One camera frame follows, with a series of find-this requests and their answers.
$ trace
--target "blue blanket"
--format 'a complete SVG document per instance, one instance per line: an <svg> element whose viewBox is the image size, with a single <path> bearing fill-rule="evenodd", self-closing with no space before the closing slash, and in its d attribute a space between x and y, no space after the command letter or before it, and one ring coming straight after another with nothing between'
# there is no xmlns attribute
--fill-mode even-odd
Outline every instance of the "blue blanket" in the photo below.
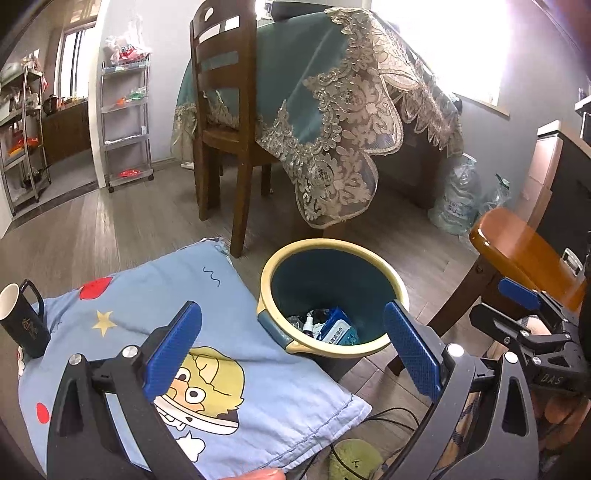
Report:
<svg viewBox="0 0 591 480"><path fill-rule="evenodd" d="M209 479L265 466L291 469L359 424L371 407L312 360L289 355L256 320L256 302L219 241L202 241L140 267L46 300L51 342L25 358L20 405L46 468L50 413L66 362L141 345L186 300L203 328L166 395L154 404ZM114 395L109 406L130 460L147 468Z"/></svg>

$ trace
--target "black mug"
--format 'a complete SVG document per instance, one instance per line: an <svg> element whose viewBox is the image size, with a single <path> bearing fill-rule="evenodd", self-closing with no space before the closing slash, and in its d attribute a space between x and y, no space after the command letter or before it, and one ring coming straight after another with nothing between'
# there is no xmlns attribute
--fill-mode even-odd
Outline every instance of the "black mug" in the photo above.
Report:
<svg viewBox="0 0 591 480"><path fill-rule="evenodd" d="M27 287L37 297L39 312L24 296ZM33 358L43 356L51 338L43 314L43 298L31 280L24 280L20 287L11 283L0 293L0 325Z"/></svg>

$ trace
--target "trash can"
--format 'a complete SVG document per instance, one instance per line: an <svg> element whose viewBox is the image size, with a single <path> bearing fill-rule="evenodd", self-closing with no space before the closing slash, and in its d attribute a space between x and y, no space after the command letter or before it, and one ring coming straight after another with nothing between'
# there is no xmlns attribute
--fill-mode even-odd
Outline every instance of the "trash can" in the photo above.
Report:
<svg viewBox="0 0 591 480"><path fill-rule="evenodd" d="M406 287L385 260L359 245L314 238L289 244L269 259L261 275L257 314L260 324L288 353L360 359L390 343L382 315L386 304L395 299L409 309ZM315 340L286 319L331 307L346 313L360 344Z"/></svg>

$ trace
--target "yellow star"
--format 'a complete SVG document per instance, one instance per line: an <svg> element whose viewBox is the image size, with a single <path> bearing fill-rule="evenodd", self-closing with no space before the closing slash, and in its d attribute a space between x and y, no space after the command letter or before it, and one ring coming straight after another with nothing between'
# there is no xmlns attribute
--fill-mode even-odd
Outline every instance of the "yellow star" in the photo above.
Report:
<svg viewBox="0 0 591 480"><path fill-rule="evenodd" d="M100 328L102 336L105 336L105 333L108 329L117 326L109 320L111 313L113 312L101 313L98 310L96 311L96 316L98 317L99 321L96 322L96 325L93 328Z"/></svg>

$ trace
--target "cartoon eye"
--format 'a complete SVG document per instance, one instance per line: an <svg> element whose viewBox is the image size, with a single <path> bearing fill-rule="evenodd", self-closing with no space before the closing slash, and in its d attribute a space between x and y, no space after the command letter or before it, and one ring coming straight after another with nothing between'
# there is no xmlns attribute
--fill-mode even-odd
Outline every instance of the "cartoon eye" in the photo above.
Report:
<svg viewBox="0 0 591 480"><path fill-rule="evenodd" d="M186 368L181 367L178 369L178 372L174 377L181 382L188 382L191 378L191 372Z"/></svg>
<svg viewBox="0 0 591 480"><path fill-rule="evenodd" d="M189 387L185 392L187 403L201 403L205 400L205 392L201 388Z"/></svg>

